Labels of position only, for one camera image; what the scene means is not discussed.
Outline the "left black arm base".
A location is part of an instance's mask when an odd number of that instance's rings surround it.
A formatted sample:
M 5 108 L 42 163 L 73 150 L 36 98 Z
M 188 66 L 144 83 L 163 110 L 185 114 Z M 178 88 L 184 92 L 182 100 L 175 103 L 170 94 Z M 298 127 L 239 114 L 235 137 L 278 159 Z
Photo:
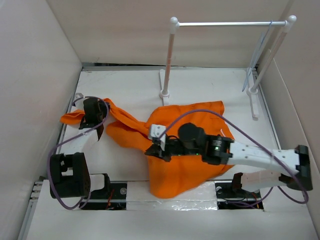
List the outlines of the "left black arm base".
M 79 207 L 81 210 L 122 211 L 127 209 L 127 182 L 112 181 L 109 188 L 95 190 L 90 199 L 84 199 Z

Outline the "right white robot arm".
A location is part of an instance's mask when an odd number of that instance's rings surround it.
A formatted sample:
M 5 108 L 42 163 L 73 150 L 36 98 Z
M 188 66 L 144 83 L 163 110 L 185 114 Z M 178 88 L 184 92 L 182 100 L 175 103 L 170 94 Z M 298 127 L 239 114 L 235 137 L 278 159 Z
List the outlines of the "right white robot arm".
M 229 137 L 209 135 L 192 123 L 178 129 L 177 136 L 164 134 L 166 127 L 152 124 L 148 138 L 152 145 L 145 155 L 170 162 L 174 156 L 201 156 L 210 165 L 244 165 L 260 168 L 252 173 L 236 173 L 231 191 L 237 197 L 262 188 L 287 186 L 297 191 L 313 190 L 309 149 L 298 145 L 294 149 L 263 150 L 255 145 Z

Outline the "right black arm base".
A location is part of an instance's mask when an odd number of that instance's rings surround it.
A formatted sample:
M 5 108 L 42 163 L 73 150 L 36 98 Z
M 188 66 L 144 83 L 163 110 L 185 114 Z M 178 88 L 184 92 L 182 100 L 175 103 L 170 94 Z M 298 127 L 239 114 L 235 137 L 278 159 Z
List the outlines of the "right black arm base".
M 250 192 L 242 189 L 242 175 L 242 172 L 236 173 L 232 180 L 214 182 L 219 210 L 264 209 L 262 202 L 257 203 L 262 198 L 259 190 Z

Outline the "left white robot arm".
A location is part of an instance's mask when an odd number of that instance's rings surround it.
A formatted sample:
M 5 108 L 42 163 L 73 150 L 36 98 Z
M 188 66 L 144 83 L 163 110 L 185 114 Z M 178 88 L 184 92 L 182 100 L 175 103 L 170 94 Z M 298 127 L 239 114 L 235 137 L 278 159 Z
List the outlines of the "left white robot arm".
M 110 106 L 97 97 L 83 100 L 84 116 L 80 118 L 78 135 L 64 141 L 71 153 L 52 154 L 49 157 L 50 194 L 54 199 L 88 197 L 91 178 L 85 158 L 104 131 Z

